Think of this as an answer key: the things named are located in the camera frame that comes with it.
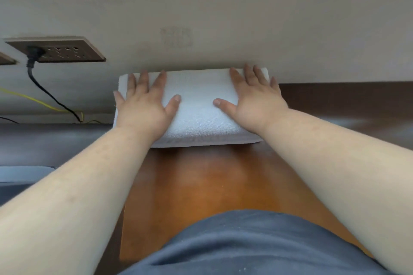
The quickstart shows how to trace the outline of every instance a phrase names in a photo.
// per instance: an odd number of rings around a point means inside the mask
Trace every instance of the black plug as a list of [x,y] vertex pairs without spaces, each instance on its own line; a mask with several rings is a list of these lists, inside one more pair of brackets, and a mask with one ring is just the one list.
[[27,53],[27,67],[33,69],[34,63],[37,62],[46,51],[40,47],[27,46]]

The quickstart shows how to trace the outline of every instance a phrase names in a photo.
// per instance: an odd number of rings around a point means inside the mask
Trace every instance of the wall socket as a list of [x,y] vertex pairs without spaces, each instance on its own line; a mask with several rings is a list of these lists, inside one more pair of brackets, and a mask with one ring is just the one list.
[[0,65],[11,65],[16,64],[16,60],[10,58],[7,54],[0,52]]
[[7,38],[10,46],[27,55],[27,46],[37,46],[46,52],[40,63],[103,62],[106,58],[84,37]]

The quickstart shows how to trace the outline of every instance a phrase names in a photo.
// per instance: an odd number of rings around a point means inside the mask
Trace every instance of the wooden table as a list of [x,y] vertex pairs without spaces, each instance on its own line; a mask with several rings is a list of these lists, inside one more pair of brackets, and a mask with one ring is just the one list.
[[234,209],[301,216],[366,249],[266,143],[151,149],[125,204],[120,260],[139,261],[185,227]]

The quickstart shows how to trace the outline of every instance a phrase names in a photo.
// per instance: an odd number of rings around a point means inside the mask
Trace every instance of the towel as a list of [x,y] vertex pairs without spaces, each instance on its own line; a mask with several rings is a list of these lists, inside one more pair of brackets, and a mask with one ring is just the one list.
[[[261,69],[268,80],[268,71]],[[152,85],[159,73],[149,73]],[[228,69],[188,70],[168,72],[163,106],[176,94],[182,96],[178,113],[162,138],[152,147],[190,147],[228,145],[259,142],[262,139],[252,134],[216,108],[212,101],[221,98],[238,104],[238,96]],[[128,75],[119,77],[119,92],[126,98]]]

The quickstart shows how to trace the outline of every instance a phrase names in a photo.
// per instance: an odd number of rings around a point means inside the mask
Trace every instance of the hand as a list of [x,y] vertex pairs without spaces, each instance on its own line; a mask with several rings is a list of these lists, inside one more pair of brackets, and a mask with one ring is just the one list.
[[116,127],[130,128],[155,142],[166,132],[178,111],[180,95],[175,95],[164,108],[161,101],[166,84],[166,72],[162,71],[149,89],[149,75],[144,71],[136,83],[135,75],[129,74],[126,100],[114,91],[118,118]]
[[246,130],[264,137],[265,131],[278,115],[288,110],[288,105],[281,96],[276,79],[270,83],[256,65],[253,69],[247,64],[241,76],[234,68],[230,76],[238,94],[238,105],[223,99],[215,99],[214,105]]

